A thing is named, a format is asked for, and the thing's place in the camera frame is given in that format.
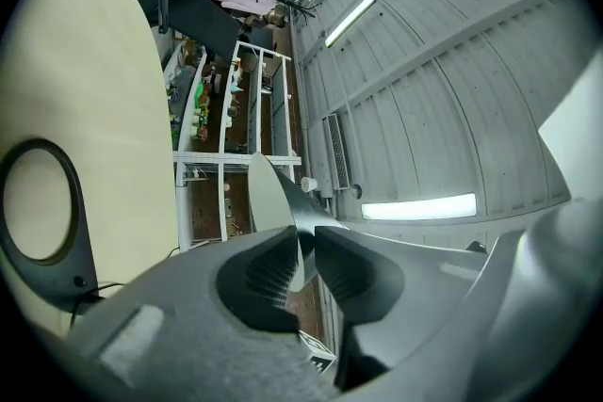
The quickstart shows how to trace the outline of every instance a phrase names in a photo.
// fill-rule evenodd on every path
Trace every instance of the white shelf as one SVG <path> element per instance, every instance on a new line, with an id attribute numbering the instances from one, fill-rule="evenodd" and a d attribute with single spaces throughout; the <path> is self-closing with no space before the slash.
<path id="1" fill-rule="evenodd" d="M 190 249 L 193 240 L 192 204 L 190 190 L 187 186 L 176 187 L 176 215 L 178 219 L 178 246 L 180 252 L 184 253 Z"/>
<path id="2" fill-rule="evenodd" d="M 190 127 L 192 126 L 192 117 L 195 112 L 195 91 L 201 82 L 201 73 L 206 60 L 207 53 L 204 53 L 203 57 L 201 57 L 201 61 L 199 62 L 199 67 L 197 68 L 197 71 L 195 71 L 195 76 L 192 78 L 185 113 L 183 114 L 180 123 L 180 137 L 178 138 L 179 153 L 190 151 Z"/>

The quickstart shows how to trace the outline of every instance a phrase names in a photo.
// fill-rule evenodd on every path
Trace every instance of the black cable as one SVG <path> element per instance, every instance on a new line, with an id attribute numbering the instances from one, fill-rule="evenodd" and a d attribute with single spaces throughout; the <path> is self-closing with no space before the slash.
<path id="1" fill-rule="evenodd" d="M 306 7 L 305 9 L 306 10 L 314 10 L 315 8 L 317 8 L 317 7 L 321 6 L 321 5 L 322 5 L 322 2 L 320 2 L 318 4 L 314 4 L 313 6 Z"/>
<path id="2" fill-rule="evenodd" d="M 180 247 L 176 247 L 176 248 L 172 249 L 172 250 L 170 251 L 170 254 L 169 254 L 168 256 L 166 256 L 166 260 L 167 260 L 168 258 L 170 258 L 170 257 L 171 257 L 171 254 L 172 254 L 172 253 L 174 253 L 174 252 L 175 252 L 177 249 L 180 249 Z"/>
<path id="3" fill-rule="evenodd" d="M 176 248 L 171 249 L 170 253 L 165 258 L 165 260 L 167 260 L 168 258 L 170 258 L 171 254 L 174 253 L 177 249 L 180 249 L 180 247 L 176 247 Z M 69 330 L 72 329 L 73 324 L 75 323 L 75 317 L 77 315 L 77 309 L 82 304 L 82 302 L 86 299 L 86 297 L 90 297 L 91 295 L 94 295 L 95 292 L 100 292 L 101 290 L 105 290 L 106 288 L 111 288 L 112 286 L 123 286 L 123 283 L 108 283 L 106 285 L 99 286 L 98 288 L 92 288 L 91 290 L 89 290 L 88 292 L 83 293 L 82 295 L 80 295 L 77 298 L 77 300 L 73 304 L 72 319 L 69 322 Z M 98 297 L 97 295 L 94 295 L 94 297 L 95 297 L 94 301 L 99 301 L 99 300 L 103 299 L 102 297 Z"/>
<path id="4" fill-rule="evenodd" d="M 105 290 L 106 288 L 111 288 L 112 286 L 123 286 L 123 283 L 109 283 L 103 286 L 99 286 L 98 288 L 92 288 L 91 290 L 89 290 L 86 293 L 83 293 L 73 304 L 73 312 L 72 312 L 72 319 L 69 322 L 69 330 L 72 329 L 73 324 L 75 323 L 75 317 L 77 314 L 77 309 L 79 308 L 79 306 L 82 304 L 82 301 L 84 301 L 84 299 L 86 297 L 89 297 L 90 295 L 93 295 L 94 292 L 100 292 L 101 290 Z"/>

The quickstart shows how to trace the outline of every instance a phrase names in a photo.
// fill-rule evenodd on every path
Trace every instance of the wall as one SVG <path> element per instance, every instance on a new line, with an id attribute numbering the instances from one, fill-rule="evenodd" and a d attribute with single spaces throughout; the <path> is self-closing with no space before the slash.
<path id="1" fill-rule="evenodd" d="M 364 191 L 359 201 L 337 196 L 340 218 L 404 241 L 442 246 L 452 236 L 466 248 L 570 198 L 538 129 L 595 48 L 583 0 L 376 0 L 331 49 L 324 33 L 361 0 L 318 1 L 316 19 L 297 24 L 297 59 L 306 125 L 339 114 Z M 362 220 L 362 202 L 467 192 L 478 215 L 463 227 Z"/>
<path id="2" fill-rule="evenodd" d="M 574 199 L 603 198 L 603 51 L 540 128 Z"/>

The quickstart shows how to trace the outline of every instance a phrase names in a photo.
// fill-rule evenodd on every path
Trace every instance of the cable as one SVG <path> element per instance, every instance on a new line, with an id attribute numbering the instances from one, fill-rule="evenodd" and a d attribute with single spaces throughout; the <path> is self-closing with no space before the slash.
<path id="1" fill-rule="evenodd" d="M 176 247 L 176 248 L 171 249 L 170 253 L 165 258 L 165 260 L 167 260 L 168 258 L 170 258 L 171 254 L 174 253 L 177 249 L 180 249 L 180 247 Z M 82 304 L 82 302 L 84 301 L 84 299 L 86 297 L 89 297 L 90 295 L 94 295 L 95 292 L 100 292 L 101 290 L 105 290 L 106 288 L 111 288 L 113 286 L 124 286 L 124 284 L 123 283 L 108 283 L 106 285 L 99 286 L 97 288 L 92 288 L 88 292 L 85 292 L 82 295 L 80 295 L 77 298 L 77 300 L 75 301 L 75 303 L 73 304 L 72 318 L 71 318 L 71 320 L 69 322 L 69 330 L 71 330 L 73 328 L 73 324 L 75 323 L 75 317 L 76 317 L 76 314 L 77 314 L 77 309 Z M 94 297 L 96 298 L 94 301 L 99 301 L 99 300 L 103 299 L 102 297 L 98 297 L 97 295 L 94 295 Z"/>
<path id="2" fill-rule="evenodd" d="M 89 290 L 86 293 L 83 293 L 73 304 L 73 312 L 72 312 L 72 319 L 69 322 L 69 330 L 71 330 L 73 328 L 73 324 L 75 323 L 75 316 L 77 314 L 77 309 L 79 308 L 79 306 L 82 304 L 82 301 L 84 301 L 84 299 L 86 297 L 89 297 L 90 295 L 93 295 L 94 292 L 100 292 L 101 290 L 105 290 L 106 288 L 111 288 L 112 286 L 123 286 L 123 283 L 109 283 L 103 286 L 99 286 L 97 288 L 92 288 L 91 290 Z"/>
<path id="3" fill-rule="evenodd" d="M 167 260 L 168 258 L 170 258 L 170 257 L 171 257 L 171 254 L 172 254 L 172 253 L 174 253 L 174 252 L 175 252 L 177 249 L 180 249 L 180 247 L 176 247 L 176 248 L 172 249 L 172 250 L 170 251 L 170 253 L 168 254 L 168 256 L 166 256 L 166 258 L 165 258 L 165 259 Z"/>

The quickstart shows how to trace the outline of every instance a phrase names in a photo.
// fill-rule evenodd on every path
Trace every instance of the shelving unit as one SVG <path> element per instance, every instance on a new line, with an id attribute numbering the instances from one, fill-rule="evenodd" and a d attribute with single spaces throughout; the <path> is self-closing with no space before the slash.
<path id="1" fill-rule="evenodd" d="M 236 63 L 242 58 L 244 53 L 253 53 L 257 59 L 255 63 L 248 87 L 249 104 L 247 109 L 247 132 L 248 145 L 246 153 L 228 153 L 225 151 L 226 137 L 229 127 L 228 112 L 229 107 L 233 103 L 233 93 L 231 86 L 236 72 Z M 280 62 L 280 67 L 277 69 L 276 75 L 272 78 L 272 94 L 262 94 L 262 80 L 264 60 L 267 58 L 275 59 Z M 251 163 L 252 154 L 262 152 L 262 119 L 261 106 L 263 102 L 270 102 L 270 124 L 271 124 L 271 155 L 268 155 L 270 162 L 281 169 L 287 176 L 294 179 L 294 167 L 300 166 L 302 160 L 293 155 L 291 148 L 291 126 L 289 124 L 289 98 L 286 86 L 286 69 L 285 63 L 290 61 L 290 58 L 273 51 L 258 47 L 247 42 L 239 41 L 236 44 L 233 57 L 231 59 L 226 82 L 222 79 L 222 88 L 224 91 L 224 101 L 221 108 L 220 119 L 220 142 L 216 153 L 200 153 L 194 152 L 190 142 L 190 126 L 192 124 L 192 115 L 194 112 L 194 92 L 201 82 L 201 70 L 205 63 L 205 56 L 200 62 L 199 68 L 195 73 L 193 82 L 190 88 L 190 93 L 187 97 L 187 106 L 185 114 L 182 118 L 182 134 L 178 142 L 178 149 L 174 151 L 175 170 L 175 185 L 176 185 L 176 208 L 178 211 L 178 240 L 181 251 L 190 249 L 194 240 L 194 233 L 191 226 L 192 207 L 190 185 L 199 183 L 203 186 L 204 181 L 188 181 L 190 173 L 197 167 L 206 173 L 218 174 L 218 196 L 217 202 L 219 207 L 220 218 L 220 238 L 222 241 L 228 239 L 227 232 L 227 213 L 226 213 L 226 196 L 224 194 L 224 175 L 241 173 L 246 175 L 249 164 Z"/>

